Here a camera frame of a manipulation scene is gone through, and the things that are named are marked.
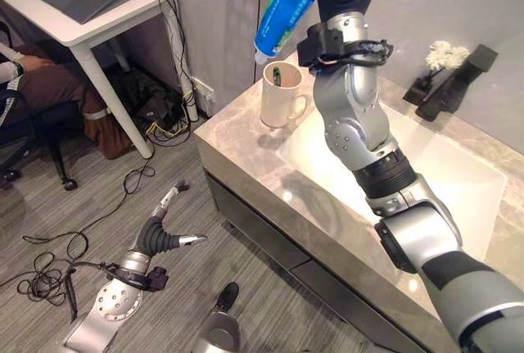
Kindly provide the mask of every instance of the blue bottle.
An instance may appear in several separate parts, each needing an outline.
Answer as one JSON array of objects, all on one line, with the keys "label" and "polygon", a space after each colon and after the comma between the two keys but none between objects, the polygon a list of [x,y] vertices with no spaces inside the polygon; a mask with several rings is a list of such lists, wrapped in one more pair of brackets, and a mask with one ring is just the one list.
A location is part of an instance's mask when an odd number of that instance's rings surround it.
[{"label": "blue bottle", "polygon": [[298,20],[314,0],[269,0],[255,38],[255,60],[259,65],[276,57]]}]

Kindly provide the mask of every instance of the mug handle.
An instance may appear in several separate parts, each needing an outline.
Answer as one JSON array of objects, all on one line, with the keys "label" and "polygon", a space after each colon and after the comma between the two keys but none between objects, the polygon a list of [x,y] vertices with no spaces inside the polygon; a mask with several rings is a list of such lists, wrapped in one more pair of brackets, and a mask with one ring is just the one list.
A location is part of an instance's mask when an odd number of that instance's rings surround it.
[{"label": "mug handle", "polygon": [[303,98],[304,99],[304,107],[302,108],[301,112],[300,113],[296,113],[296,114],[292,114],[290,115],[288,118],[290,120],[297,120],[299,118],[301,118],[305,111],[308,110],[308,106],[309,106],[309,97],[307,97],[306,95],[297,95],[293,98],[293,107],[296,106],[296,101],[298,101],[300,98]]}]

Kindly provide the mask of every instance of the white mug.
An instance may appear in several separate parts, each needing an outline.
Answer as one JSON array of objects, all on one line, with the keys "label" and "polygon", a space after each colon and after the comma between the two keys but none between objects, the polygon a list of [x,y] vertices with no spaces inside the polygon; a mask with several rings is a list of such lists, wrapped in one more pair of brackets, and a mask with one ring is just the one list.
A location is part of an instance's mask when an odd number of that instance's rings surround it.
[{"label": "white mug", "polygon": [[[280,72],[280,86],[275,84],[273,70],[278,68]],[[304,115],[309,99],[305,95],[299,95],[302,85],[302,73],[300,70],[285,61],[271,62],[264,68],[262,80],[262,106],[260,108],[260,119],[271,128],[283,128],[291,121]],[[304,100],[300,112],[296,113],[298,101]]]}]

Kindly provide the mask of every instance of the white sink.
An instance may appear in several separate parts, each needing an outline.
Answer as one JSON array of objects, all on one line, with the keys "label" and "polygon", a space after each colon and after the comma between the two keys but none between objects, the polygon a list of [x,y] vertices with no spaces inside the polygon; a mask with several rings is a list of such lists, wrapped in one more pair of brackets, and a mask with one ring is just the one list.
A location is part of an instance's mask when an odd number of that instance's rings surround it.
[{"label": "white sink", "polygon": [[[447,205],[463,236],[464,250],[484,260],[507,178],[453,141],[382,105],[391,132],[411,166]],[[278,156],[315,181],[371,224],[378,222],[353,174],[324,141],[315,109],[278,150]]]}]

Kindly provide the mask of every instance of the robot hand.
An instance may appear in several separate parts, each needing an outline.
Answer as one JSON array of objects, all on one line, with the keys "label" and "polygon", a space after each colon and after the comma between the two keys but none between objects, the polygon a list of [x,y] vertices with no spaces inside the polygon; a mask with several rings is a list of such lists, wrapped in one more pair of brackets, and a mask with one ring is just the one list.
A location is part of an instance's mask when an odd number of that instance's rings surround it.
[{"label": "robot hand", "polygon": [[162,228],[171,199],[188,189],[184,182],[172,187],[162,198],[140,230],[120,266],[104,270],[112,277],[97,294],[89,313],[78,317],[63,341],[67,351],[101,352],[111,344],[118,328],[133,316],[142,304],[142,291],[164,289],[168,276],[155,267],[148,275],[151,258],[157,253],[204,242],[201,234],[174,236]]}]

